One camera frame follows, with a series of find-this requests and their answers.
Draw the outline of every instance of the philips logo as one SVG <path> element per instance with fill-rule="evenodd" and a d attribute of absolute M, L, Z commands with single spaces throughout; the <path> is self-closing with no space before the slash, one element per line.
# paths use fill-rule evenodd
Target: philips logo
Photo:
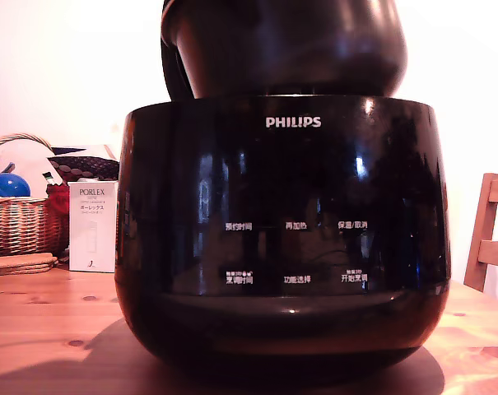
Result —
<path fill-rule="evenodd" d="M 267 128 L 319 128 L 322 126 L 320 117 L 267 117 Z"/>

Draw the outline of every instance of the cork coaster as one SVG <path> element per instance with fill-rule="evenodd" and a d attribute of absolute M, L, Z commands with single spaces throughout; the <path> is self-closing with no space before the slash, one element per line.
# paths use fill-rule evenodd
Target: cork coaster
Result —
<path fill-rule="evenodd" d="M 5 274 L 47 272 L 57 262 L 51 253 L 32 253 L 0 257 L 0 276 Z"/>

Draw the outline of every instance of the basket handle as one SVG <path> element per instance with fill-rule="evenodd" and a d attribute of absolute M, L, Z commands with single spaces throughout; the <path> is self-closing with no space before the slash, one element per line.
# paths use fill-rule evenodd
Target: basket handle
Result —
<path fill-rule="evenodd" d="M 43 138 L 27 133 L 9 134 L 7 136 L 0 137 L 0 146 L 2 144 L 5 144 L 6 142 L 13 142 L 15 140 L 32 140 L 33 142 L 39 142 L 40 144 L 43 144 L 44 146 L 48 147 L 51 151 L 53 150 L 51 145 Z"/>

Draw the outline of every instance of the blue ball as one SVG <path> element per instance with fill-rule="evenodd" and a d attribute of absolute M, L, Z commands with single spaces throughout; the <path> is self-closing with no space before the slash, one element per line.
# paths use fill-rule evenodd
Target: blue ball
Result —
<path fill-rule="evenodd" d="M 31 190 L 22 177 L 13 173 L 0 174 L 0 198 L 28 196 L 31 196 Z"/>

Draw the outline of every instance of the white wall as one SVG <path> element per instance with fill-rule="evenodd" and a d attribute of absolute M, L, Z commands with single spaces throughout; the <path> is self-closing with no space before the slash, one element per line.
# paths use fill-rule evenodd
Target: white wall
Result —
<path fill-rule="evenodd" d="M 161 0 L 0 0 L 0 136 L 119 146 L 130 110 L 169 99 L 161 8 Z M 498 0 L 399 0 L 398 11 L 409 64 L 396 96 L 436 110 L 462 281 L 482 174 L 498 173 Z M 486 292 L 498 297 L 495 268 Z"/>
<path fill-rule="evenodd" d="M 169 99 L 161 9 L 161 0 L 0 0 L 0 136 L 120 146 L 129 111 Z"/>

